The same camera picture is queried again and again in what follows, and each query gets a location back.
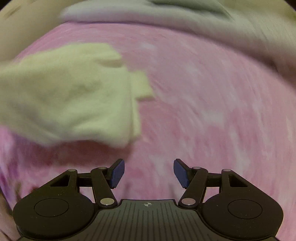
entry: circular mount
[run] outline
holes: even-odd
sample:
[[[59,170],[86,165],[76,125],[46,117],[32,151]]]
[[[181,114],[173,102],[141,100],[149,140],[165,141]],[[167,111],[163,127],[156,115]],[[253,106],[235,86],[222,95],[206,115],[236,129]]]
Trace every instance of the circular mount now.
[[[243,188],[233,193],[221,192],[203,204],[202,216],[210,227],[232,239],[256,240],[277,233],[283,220],[277,202],[261,191]]]
[[[84,228],[94,215],[93,203],[80,193],[62,193],[21,199],[13,209],[19,232],[30,239],[55,240]]]

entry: bed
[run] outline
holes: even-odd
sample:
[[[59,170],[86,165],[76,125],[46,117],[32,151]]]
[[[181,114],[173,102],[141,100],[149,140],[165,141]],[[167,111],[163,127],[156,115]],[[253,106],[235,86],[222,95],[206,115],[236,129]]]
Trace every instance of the bed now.
[[[71,42],[109,43],[130,70],[147,73],[156,98],[139,104],[142,136],[121,150],[91,141],[44,148],[0,127],[0,187],[11,208],[67,169],[89,172],[117,158],[126,162],[117,200],[178,200],[180,158],[246,178],[283,208],[277,237],[296,239],[296,94],[281,76],[212,40],[140,24],[64,23],[17,59]],[[91,189],[81,192],[93,200]]]

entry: pink blanket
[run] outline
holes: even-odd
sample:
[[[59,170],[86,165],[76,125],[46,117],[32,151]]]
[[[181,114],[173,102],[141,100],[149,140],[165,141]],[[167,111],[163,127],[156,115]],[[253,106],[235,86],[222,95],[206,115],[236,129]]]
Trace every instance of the pink blanket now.
[[[209,40],[129,24],[65,23],[18,57],[70,42],[106,42],[132,70],[146,71],[155,101],[140,103],[142,137],[124,150],[95,142],[43,148],[0,129],[0,186],[11,207],[61,172],[89,172],[117,158],[118,200],[179,200],[173,160],[209,172],[230,168],[284,210],[278,238],[296,240],[296,95],[261,63]],[[216,190],[208,192],[207,197]],[[91,190],[83,193],[92,198]]]

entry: blue gripper pad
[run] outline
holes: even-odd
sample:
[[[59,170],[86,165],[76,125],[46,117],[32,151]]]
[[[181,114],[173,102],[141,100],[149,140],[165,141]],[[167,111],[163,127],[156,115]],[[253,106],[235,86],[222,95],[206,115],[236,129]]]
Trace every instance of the blue gripper pad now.
[[[120,179],[124,174],[124,160],[121,160],[120,163],[113,169],[112,177],[110,179],[110,188],[116,188]]]
[[[187,170],[176,160],[174,161],[174,174],[183,188],[187,188],[189,186]]]

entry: beige wall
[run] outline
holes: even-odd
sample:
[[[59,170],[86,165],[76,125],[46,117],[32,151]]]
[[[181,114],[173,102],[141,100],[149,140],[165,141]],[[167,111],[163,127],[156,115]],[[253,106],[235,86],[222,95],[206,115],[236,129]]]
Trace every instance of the beige wall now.
[[[82,0],[12,0],[0,11],[0,61],[22,50],[60,24],[58,15]]]

